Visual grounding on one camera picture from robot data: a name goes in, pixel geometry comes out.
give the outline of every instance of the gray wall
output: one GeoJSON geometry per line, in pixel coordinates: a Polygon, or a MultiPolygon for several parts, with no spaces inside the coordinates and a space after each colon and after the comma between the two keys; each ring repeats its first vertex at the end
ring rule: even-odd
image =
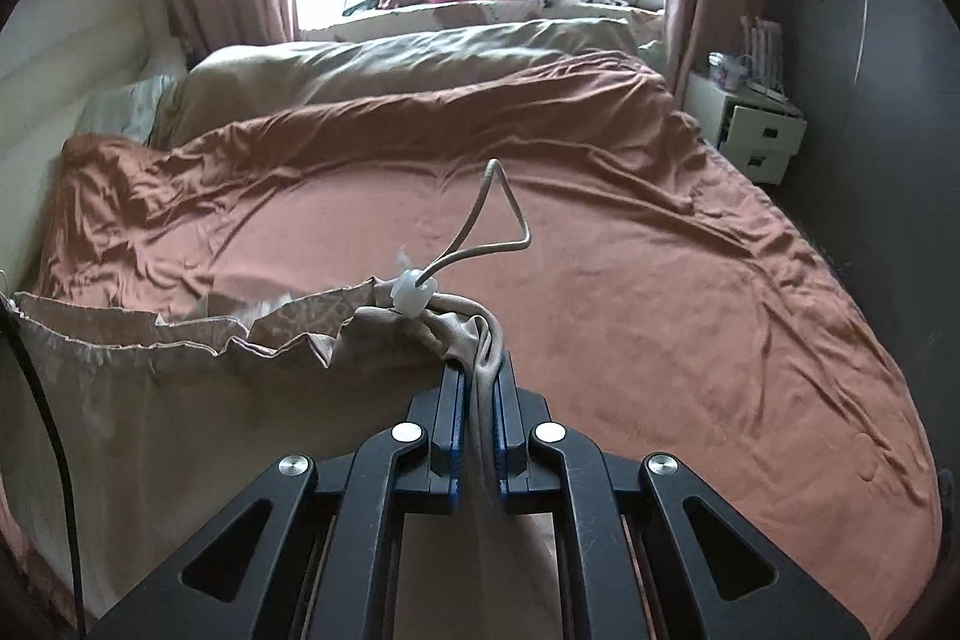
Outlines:
{"type": "Polygon", "coordinates": [[[767,0],[767,16],[809,120],[772,196],[899,362],[934,458],[960,476],[960,32],[940,0],[767,0]]]}

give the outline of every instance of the beige cord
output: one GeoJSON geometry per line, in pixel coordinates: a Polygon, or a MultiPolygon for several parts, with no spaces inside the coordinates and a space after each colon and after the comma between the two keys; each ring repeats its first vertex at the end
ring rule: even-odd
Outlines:
{"type": "Polygon", "coordinates": [[[530,247],[530,242],[533,238],[530,236],[530,227],[527,225],[527,220],[523,216],[523,211],[520,209],[520,204],[517,204],[517,198],[514,196],[514,192],[510,190],[510,183],[507,181],[507,173],[504,172],[503,166],[496,158],[491,158],[490,162],[487,164],[486,170],[483,173],[483,181],[480,183],[480,193],[477,194],[476,201],[473,202],[473,209],[470,210],[470,214],[467,215],[467,220],[464,220],[464,225],[460,229],[456,237],[453,238],[453,242],[450,242],[449,247],[445,249],[443,253],[440,253],[440,256],[437,257],[437,260],[431,263],[430,266],[422,271],[421,276],[416,279],[416,287],[424,285],[424,283],[433,277],[437,272],[443,269],[445,266],[450,266],[451,263],[457,263],[458,261],[463,261],[467,258],[478,258],[479,256],[488,256],[492,253],[510,253],[514,250],[526,250],[530,247]],[[517,218],[517,222],[520,223],[520,228],[523,230],[522,239],[514,239],[512,242],[492,242],[491,244],[478,244],[477,247],[467,247],[466,250],[461,250],[460,245],[464,243],[469,235],[470,231],[473,230],[473,226],[477,222],[477,218],[480,217],[480,213],[483,211],[483,205],[487,201],[487,194],[490,192],[490,186],[493,184],[493,177],[498,176],[500,178],[500,183],[503,185],[503,193],[507,196],[507,201],[510,203],[510,209],[514,211],[514,215],[517,218]]]}

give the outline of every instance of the nightstand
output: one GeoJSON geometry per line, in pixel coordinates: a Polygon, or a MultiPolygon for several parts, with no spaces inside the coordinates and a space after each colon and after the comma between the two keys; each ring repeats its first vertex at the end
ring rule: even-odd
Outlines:
{"type": "Polygon", "coordinates": [[[784,179],[806,130],[793,104],[749,88],[725,91],[700,74],[690,74],[683,111],[697,119],[704,139],[755,183],[784,179]]]}

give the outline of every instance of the metal screw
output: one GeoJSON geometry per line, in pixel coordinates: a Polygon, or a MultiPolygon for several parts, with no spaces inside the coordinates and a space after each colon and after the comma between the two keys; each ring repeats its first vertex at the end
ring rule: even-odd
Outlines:
{"type": "Polygon", "coordinates": [[[421,434],[423,433],[423,429],[410,421],[398,423],[391,432],[397,442],[416,442],[421,438],[421,434]]]}
{"type": "Polygon", "coordinates": [[[677,460],[666,453],[657,453],[647,459],[647,467],[654,475],[673,475],[677,471],[677,460]]]}
{"type": "Polygon", "coordinates": [[[296,477],[304,474],[309,466],[306,456],[285,456],[280,460],[280,474],[296,477]]]}
{"type": "Polygon", "coordinates": [[[559,423],[548,421],[536,427],[534,434],[536,434],[536,439],[539,439],[540,442],[560,442],[566,437],[566,429],[560,426],[559,423]]]}

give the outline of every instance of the triangular cutout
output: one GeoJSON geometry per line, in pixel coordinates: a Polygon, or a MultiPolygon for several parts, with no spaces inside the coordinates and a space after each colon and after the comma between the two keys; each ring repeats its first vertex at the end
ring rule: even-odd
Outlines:
{"type": "Polygon", "coordinates": [[[233,602],[271,510],[272,504],[265,499],[251,504],[184,568],[181,575],[184,585],[222,603],[233,602]]]}
{"type": "Polygon", "coordinates": [[[700,550],[720,596],[727,602],[770,585],[776,571],[696,497],[683,500],[700,550]]]}

